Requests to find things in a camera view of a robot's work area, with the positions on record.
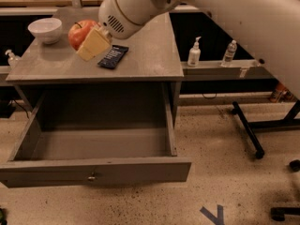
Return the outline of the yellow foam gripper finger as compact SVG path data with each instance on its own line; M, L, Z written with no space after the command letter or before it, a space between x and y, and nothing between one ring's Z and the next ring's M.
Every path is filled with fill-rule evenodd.
M112 35L103 27L94 27L76 51L81 59L89 61L107 50L112 43Z

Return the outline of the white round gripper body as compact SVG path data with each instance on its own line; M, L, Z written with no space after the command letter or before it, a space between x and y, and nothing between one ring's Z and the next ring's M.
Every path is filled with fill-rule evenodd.
M114 38L127 39L178 4L178 0L104 0L98 19Z

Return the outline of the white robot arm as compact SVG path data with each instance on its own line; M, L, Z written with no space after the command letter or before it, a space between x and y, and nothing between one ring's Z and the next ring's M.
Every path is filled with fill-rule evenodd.
M127 39L181 3L209 15L300 98L299 0L103 0L98 20L114 38Z

